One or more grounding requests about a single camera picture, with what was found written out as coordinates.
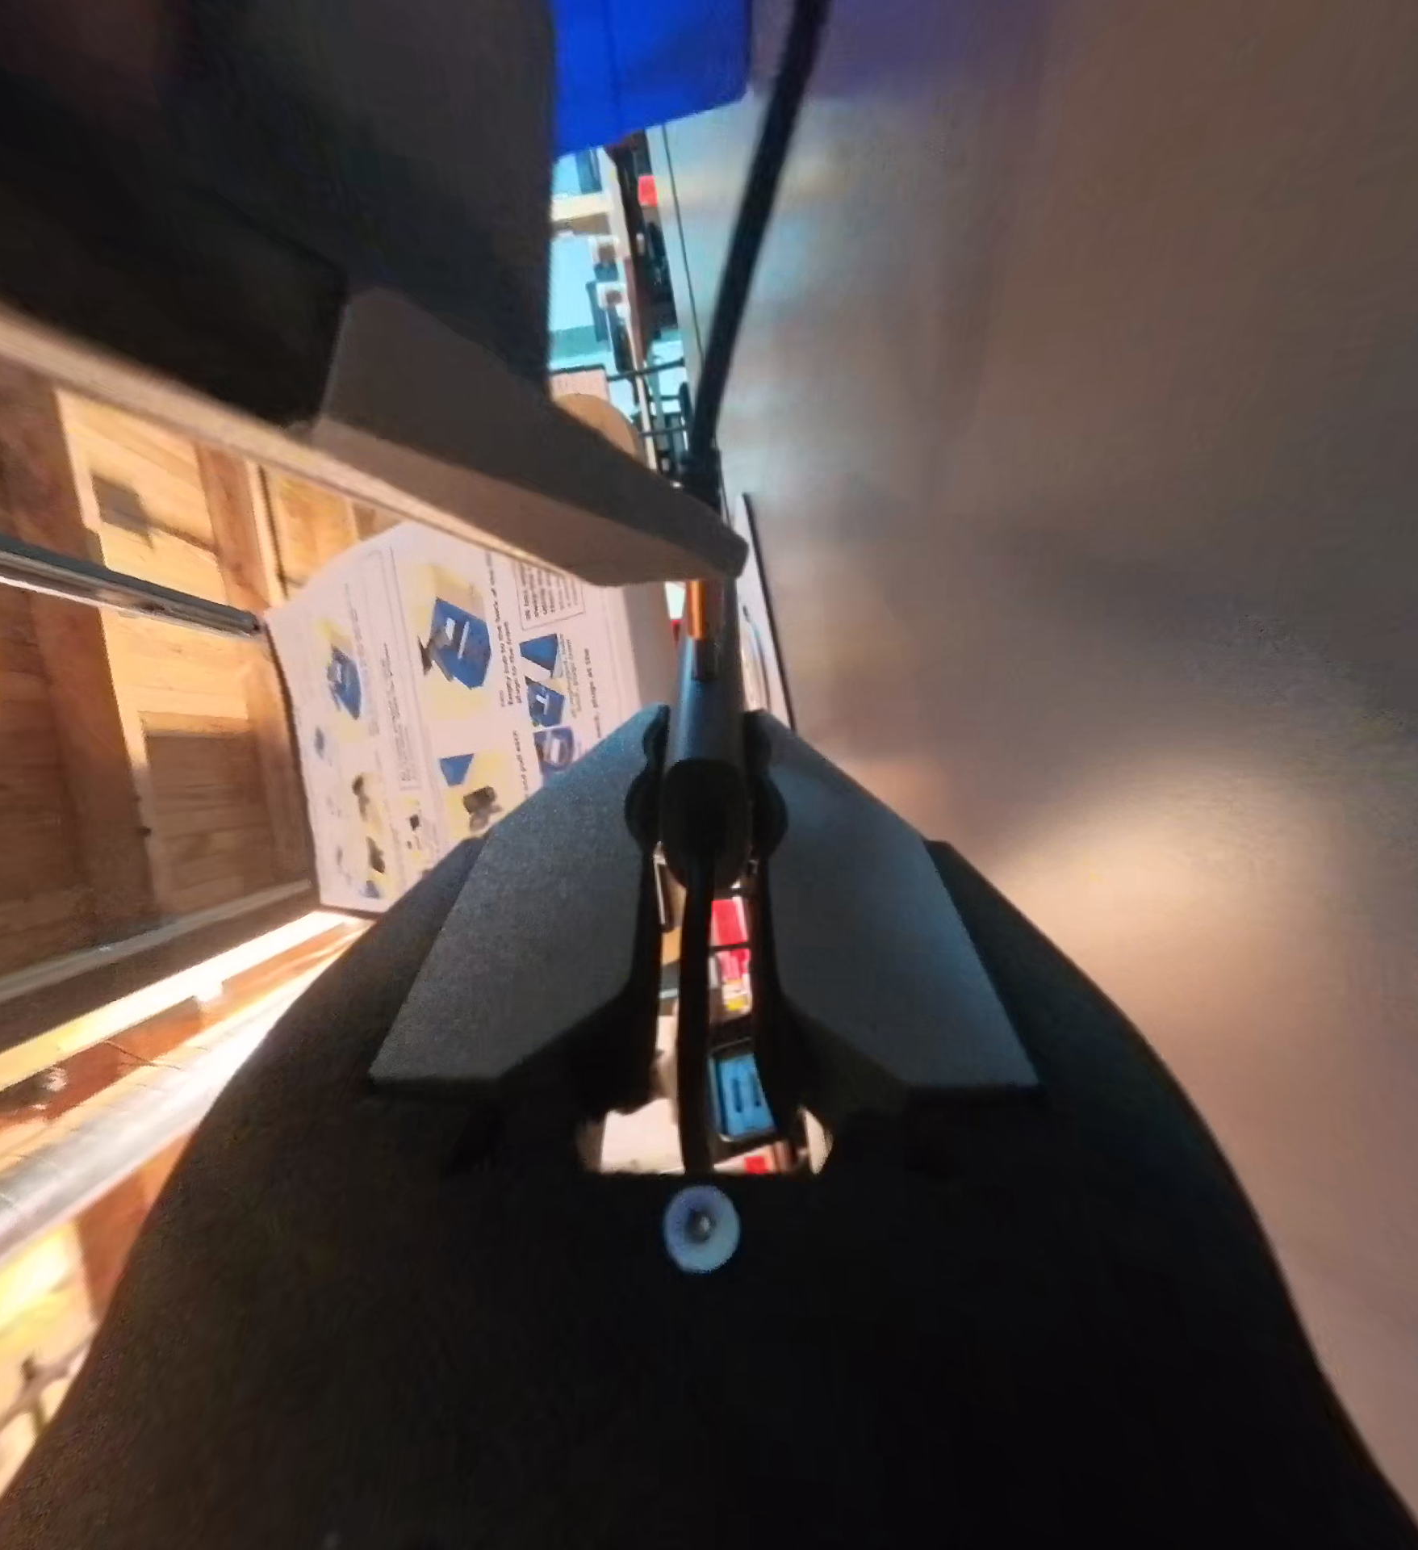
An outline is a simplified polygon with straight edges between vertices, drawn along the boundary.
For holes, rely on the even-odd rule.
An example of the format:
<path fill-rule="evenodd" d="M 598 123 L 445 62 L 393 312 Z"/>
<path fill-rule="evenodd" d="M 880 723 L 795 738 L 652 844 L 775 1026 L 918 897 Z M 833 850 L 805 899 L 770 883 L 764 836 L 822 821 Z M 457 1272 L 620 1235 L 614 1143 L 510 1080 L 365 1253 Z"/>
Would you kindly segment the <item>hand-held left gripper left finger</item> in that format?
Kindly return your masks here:
<path fill-rule="evenodd" d="M 391 1095 L 505 1106 L 548 1086 L 581 1112 L 650 1101 L 659 1040 L 652 706 L 484 839 L 372 1059 Z"/>

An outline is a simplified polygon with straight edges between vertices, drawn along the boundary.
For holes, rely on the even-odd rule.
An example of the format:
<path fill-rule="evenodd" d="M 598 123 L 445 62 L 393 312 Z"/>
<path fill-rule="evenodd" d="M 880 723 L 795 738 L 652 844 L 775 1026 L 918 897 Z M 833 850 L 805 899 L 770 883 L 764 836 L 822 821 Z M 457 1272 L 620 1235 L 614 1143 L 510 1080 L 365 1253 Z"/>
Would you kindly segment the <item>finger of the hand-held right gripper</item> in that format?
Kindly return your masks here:
<path fill-rule="evenodd" d="M 587 585 L 731 580 L 743 540 L 395 292 L 350 298 L 312 450 Z"/>

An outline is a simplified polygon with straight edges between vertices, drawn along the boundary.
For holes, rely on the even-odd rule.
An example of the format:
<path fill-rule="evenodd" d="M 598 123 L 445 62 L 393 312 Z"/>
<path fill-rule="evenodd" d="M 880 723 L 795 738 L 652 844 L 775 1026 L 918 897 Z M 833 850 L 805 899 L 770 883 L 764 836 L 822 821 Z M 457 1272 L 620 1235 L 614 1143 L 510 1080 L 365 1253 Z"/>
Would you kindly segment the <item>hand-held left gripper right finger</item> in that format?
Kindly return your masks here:
<path fill-rule="evenodd" d="M 762 919 L 792 1097 L 904 1117 L 1041 1089 L 923 836 L 790 726 L 749 717 Z"/>

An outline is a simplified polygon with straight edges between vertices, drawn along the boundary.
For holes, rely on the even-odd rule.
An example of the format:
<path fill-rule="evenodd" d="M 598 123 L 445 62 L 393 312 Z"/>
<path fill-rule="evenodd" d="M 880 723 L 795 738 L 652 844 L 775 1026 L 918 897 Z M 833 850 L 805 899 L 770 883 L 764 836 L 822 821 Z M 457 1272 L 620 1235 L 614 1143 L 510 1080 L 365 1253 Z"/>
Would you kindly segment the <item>grey usb hub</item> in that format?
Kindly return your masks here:
<path fill-rule="evenodd" d="M 750 954 L 749 942 L 719 938 L 715 906 L 758 883 L 743 662 L 731 617 L 715 636 L 681 630 L 678 702 L 667 719 L 659 785 L 659 839 L 684 892 L 675 1111 L 681 1173 L 698 1181 L 723 1157 L 711 1069 L 726 1023 L 721 959 Z"/>

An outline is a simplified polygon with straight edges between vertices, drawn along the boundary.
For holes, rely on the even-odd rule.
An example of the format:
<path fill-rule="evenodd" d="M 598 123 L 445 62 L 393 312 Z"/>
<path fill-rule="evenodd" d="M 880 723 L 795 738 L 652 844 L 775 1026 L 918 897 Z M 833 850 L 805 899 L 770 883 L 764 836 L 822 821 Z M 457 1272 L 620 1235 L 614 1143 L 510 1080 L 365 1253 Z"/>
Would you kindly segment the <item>thin black cable orange plugs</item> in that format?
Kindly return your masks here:
<path fill-rule="evenodd" d="M 798 114 L 818 65 L 830 2 L 795 2 L 773 86 L 762 114 L 758 142 L 743 179 L 736 216 L 711 312 L 711 332 L 700 355 L 700 384 L 693 399 L 684 488 L 723 519 L 723 468 L 719 421 L 730 389 L 736 343 L 766 240 Z M 690 678 L 708 683 L 723 676 L 731 613 L 731 585 L 743 569 L 743 550 L 721 562 L 708 580 L 686 587 L 684 645 Z"/>

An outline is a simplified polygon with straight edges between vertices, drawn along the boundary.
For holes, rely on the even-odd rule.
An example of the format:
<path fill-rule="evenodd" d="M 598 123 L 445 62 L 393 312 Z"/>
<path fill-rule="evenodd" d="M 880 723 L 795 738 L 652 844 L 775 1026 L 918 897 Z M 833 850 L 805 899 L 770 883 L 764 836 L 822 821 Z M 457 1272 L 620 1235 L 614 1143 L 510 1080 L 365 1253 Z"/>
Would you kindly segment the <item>blue plastic storage bin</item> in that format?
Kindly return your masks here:
<path fill-rule="evenodd" d="M 750 2 L 549 2 L 555 159 L 734 104 Z"/>

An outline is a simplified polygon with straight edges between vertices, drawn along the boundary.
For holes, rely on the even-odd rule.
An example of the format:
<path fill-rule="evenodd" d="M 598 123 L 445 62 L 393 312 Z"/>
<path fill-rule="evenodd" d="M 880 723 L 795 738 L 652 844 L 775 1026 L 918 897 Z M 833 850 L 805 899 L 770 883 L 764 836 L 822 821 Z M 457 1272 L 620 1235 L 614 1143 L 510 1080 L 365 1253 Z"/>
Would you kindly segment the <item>printed instruction sheet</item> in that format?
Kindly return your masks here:
<path fill-rule="evenodd" d="M 659 585 L 589 585 L 419 524 L 274 609 L 319 906 L 387 912 L 662 701 L 662 609 Z"/>

